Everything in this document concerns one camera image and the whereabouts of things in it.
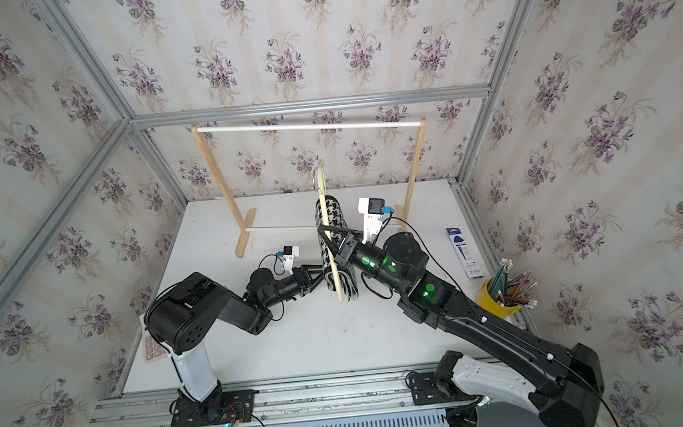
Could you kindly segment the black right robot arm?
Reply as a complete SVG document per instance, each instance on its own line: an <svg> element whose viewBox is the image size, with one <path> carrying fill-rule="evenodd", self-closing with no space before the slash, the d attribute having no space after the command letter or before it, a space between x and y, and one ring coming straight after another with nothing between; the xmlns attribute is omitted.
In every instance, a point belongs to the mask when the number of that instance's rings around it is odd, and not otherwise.
<svg viewBox="0 0 683 427"><path fill-rule="evenodd" d="M527 407L546 427L596 427L605 406L599 355L577 343L564 347L512 325L468 298L451 281L429 272L433 260L420 237L399 232L383 246L358 231L317 228L323 246L342 269L354 267L399 295L399 307L418 324L455 335L497 358L520 376Z"/></svg>

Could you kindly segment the black white houndstooth scarf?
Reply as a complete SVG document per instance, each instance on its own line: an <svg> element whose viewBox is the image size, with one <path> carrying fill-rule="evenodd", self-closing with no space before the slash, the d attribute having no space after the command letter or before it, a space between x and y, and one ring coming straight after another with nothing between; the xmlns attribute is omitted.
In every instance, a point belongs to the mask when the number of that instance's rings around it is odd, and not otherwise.
<svg viewBox="0 0 683 427"><path fill-rule="evenodd" d="M327 219L324 219L322 212L322 201L319 199L316 203L315 222L316 225L334 226L336 229L329 233L319 233L321 263L324 270L324 280L332 292L337 291L336 279L332 272L331 258L335 259L335 266L339 277L339 284L343 298L346 301L354 301L359 298L359 291L356 287L356 277L354 276L354 268L352 266L345 267L342 262L338 261L341 245L347 238L347 223L344 219L342 205L334 196L326 194L324 197L325 208L327 212Z"/></svg>

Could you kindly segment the cream plastic clothes hanger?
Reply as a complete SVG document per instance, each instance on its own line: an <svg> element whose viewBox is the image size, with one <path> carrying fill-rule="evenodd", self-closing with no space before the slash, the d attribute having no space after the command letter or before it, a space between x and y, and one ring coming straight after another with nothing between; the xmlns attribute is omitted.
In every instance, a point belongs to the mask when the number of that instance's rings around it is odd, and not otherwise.
<svg viewBox="0 0 683 427"><path fill-rule="evenodd" d="M335 292L337 293L338 302L343 302L343 287L341 284L340 273L338 272L337 262L335 262L335 254L332 252L332 237L331 232L324 229L324 226L328 225L329 221L329 211L327 210L326 201L326 177L324 176L325 162L320 160L319 164L314 169L314 180L313 185L318 192L318 202L320 203L320 212L322 224L320 225L319 231L324 239L324 244L326 246L326 251L328 251L329 263L330 263L330 273L332 273L333 286Z"/></svg>

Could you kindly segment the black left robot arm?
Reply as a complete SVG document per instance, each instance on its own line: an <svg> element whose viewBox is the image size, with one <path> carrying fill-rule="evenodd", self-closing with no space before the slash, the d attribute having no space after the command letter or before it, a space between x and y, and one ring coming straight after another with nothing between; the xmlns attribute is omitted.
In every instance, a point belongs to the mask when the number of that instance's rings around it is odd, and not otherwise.
<svg viewBox="0 0 683 427"><path fill-rule="evenodd" d="M258 336L275 319L272 307L307 296L325 279L324 273L320 265L307 264L278 278L271 269L258 268L243 296L199 272L166 289L143 321L151 338L170 356L182 396L201 405L218 395L220 381L204 344L218 321Z"/></svg>

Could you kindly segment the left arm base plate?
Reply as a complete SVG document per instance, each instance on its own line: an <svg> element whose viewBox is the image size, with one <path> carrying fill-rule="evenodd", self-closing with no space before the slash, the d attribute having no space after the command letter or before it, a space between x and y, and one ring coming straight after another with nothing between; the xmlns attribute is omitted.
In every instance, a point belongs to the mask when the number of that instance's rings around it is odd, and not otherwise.
<svg viewBox="0 0 683 427"><path fill-rule="evenodd" d="M198 403L180 393L170 406L171 427L212 427L227 423L248 422L253 415L256 391L215 393Z"/></svg>

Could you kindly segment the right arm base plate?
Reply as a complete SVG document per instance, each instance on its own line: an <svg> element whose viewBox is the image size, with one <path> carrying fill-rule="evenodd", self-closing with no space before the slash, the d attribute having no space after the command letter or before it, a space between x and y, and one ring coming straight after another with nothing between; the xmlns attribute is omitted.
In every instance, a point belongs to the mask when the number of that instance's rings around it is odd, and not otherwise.
<svg viewBox="0 0 683 427"><path fill-rule="evenodd" d="M405 375L404 383L411 392L411 400L414 406L466 403L477 399L477 395L465 394L451 381L438 380L433 372L410 371Z"/></svg>

